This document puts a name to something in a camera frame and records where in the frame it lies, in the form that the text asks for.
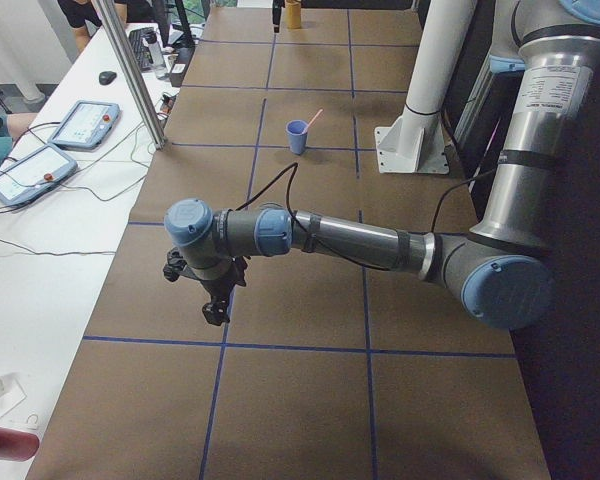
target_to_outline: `dark panel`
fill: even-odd
[[[600,478],[600,69],[549,211],[557,298],[512,337],[552,475]]]

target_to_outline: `blue cup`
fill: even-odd
[[[289,148],[296,155],[302,155],[307,146],[307,133],[302,133],[307,126],[304,120],[292,120],[287,123],[287,138]]]

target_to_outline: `keyboard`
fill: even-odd
[[[144,27],[129,32],[131,50],[133,50],[138,67],[140,67],[140,71],[142,72],[151,70],[151,54],[149,53],[149,49],[142,43],[142,36],[147,32],[153,32],[153,28]]]

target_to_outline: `blue joint cap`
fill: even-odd
[[[213,212],[197,198],[174,203],[164,217],[164,226],[176,247],[185,247],[202,239],[209,231]]]
[[[600,25],[600,0],[560,0],[560,3],[574,17]]]
[[[524,72],[526,65],[520,58],[504,58],[489,55],[489,70],[494,75],[499,73]]]
[[[538,321],[549,308],[552,293],[551,272],[542,262],[509,255],[474,269],[464,282],[461,300],[481,322],[515,330]]]
[[[267,208],[256,220],[253,237],[265,257],[284,255],[291,249],[291,215],[286,210]]]

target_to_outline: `cable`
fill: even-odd
[[[15,212],[17,210],[22,210],[24,207],[28,206],[31,202],[24,202],[21,203],[19,205],[14,205],[14,206],[2,206],[0,207],[0,215],[2,215],[3,213],[11,213],[11,212]]]
[[[24,132],[22,132],[22,133],[20,134],[20,136],[19,136],[19,137],[18,137],[16,140],[14,140],[14,142],[13,142],[13,147],[15,147],[15,146],[18,144],[18,142],[20,141],[20,139],[21,139],[22,137],[24,137],[24,136],[25,136],[27,133],[31,133],[31,134],[32,134],[34,137],[36,137],[38,140],[40,140],[40,142],[41,142],[42,144],[45,144],[45,143],[47,143],[47,142],[45,142],[44,140],[42,140],[42,139],[41,139],[39,136],[37,136],[37,135],[34,133],[34,131],[33,131],[33,130],[34,130],[35,128],[45,127],[45,126],[49,126],[49,125],[60,125],[60,122],[44,122],[44,123],[39,123],[39,124],[37,124],[37,125],[30,126],[30,127],[29,127],[29,128],[27,128],[27,129],[26,129]]]
[[[133,187],[135,187],[138,183],[142,182],[147,176],[143,175],[142,177],[140,177],[138,180],[136,180],[135,182],[133,182],[131,185],[129,185],[128,187],[125,187],[123,190],[119,191],[118,193],[116,193],[115,195],[109,197],[109,198],[102,198],[101,196],[99,196],[95,191],[93,191],[91,188],[89,187],[73,187],[70,185],[65,185],[63,183],[59,183],[58,185],[67,189],[67,190],[87,190],[89,193],[91,193],[91,195],[93,195],[94,197],[96,197],[98,200],[100,200],[101,202],[110,202],[111,200],[114,200],[116,198],[118,198],[120,195],[122,195],[123,193],[127,193],[129,190],[131,190]]]
[[[31,255],[50,255],[52,257],[66,257],[68,255],[115,255],[115,251],[113,250],[103,250],[103,251],[94,251],[94,252],[36,252],[28,247],[23,245],[18,245],[17,243],[10,242],[8,240],[3,240],[0,238],[0,243],[4,243],[7,245],[11,245],[13,247],[24,250]]]
[[[135,127],[133,127],[131,129],[131,131],[129,133],[127,133],[124,137],[122,137],[122,139],[120,139],[120,141],[118,143],[116,143],[113,147],[111,147],[109,150],[107,150],[106,152],[104,152],[100,157],[96,158],[93,162],[91,162],[86,167],[79,168],[76,171],[76,173],[82,173],[82,172],[84,172],[86,170],[89,170],[90,168],[94,167],[98,162],[100,162],[102,159],[104,159],[104,157],[106,157],[111,152],[113,152],[116,148],[118,148],[122,144],[122,142],[124,142],[127,138],[129,138],[131,136],[131,134],[135,133],[136,130],[140,129],[142,126],[143,126],[142,122],[138,123]]]
[[[444,193],[440,196],[440,199],[438,200],[438,205],[436,206],[436,211],[433,214],[433,219],[431,220],[431,230],[430,231],[432,233],[435,231],[436,222],[438,221],[438,215],[440,214],[440,208],[442,207],[442,202],[444,201],[446,196],[449,195],[449,193],[451,193],[456,188],[461,187],[462,185],[466,185],[473,181],[482,180],[483,178],[487,178],[488,176],[493,175],[495,173],[495,171],[496,171],[496,169],[494,168],[494,169],[489,170],[488,172],[484,172],[479,175],[475,175],[475,176],[465,180],[464,182],[460,182],[452,187],[449,187],[447,190],[445,190]]]
[[[289,180],[287,182],[287,190],[286,190],[286,194],[285,194],[285,202],[286,202],[287,212],[289,213],[289,215],[291,216],[291,219],[292,219],[292,223],[291,223],[292,228],[293,228],[294,224],[298,225],[298,227],[300,227],[300,229],[305,234],[307,234],[309,237],[311,237],[313,240],[315,240],[316,243],[318,243],[325,249],[329,250],[334,255],[342,258],[343,260],[346,260],[348,262],[354,263],[355,265],[358,265],[363,268],[368,268],[371,270],[380,270],[383,272],[389,271],[388,268],[378,267],[376,265],[370,265],[367,263],[359,262],[358,260],[348,257],[347,255],[344,255],[343,253],[339,252],[335,248],[328,245],[324,240],[321,240],[321,239],[317,238],[314,234],[309,233],[309,231],[298,221],[298,219],[296,218],[296,214],[294,213],[293,209],[291,208],[291,185],[293,184],[293,179],[295,178],[296,172],[298,171],[298,166],[299,166],[298,162],[293,162],[292,164],[283,168],[269,183],[267,183],[262,189],[260,189],[260,191],[258,191],[258,193],[256,193],[253,197],[249,198],[245,203],[240,205],[235,210],[237,210],[237,211],[242,210],[242,209],[246,208],[247,206],[251,205],[258,198],[260,198],[262,196],[262,194],[264,194],[267,190],[269,190],[269,188],[271,188],[273,186],[273,184],[275,184],[278,180],[280,180],[280,178],[285,173],[287,173],[289,170],[292,170],[291,175],[289,176]]]

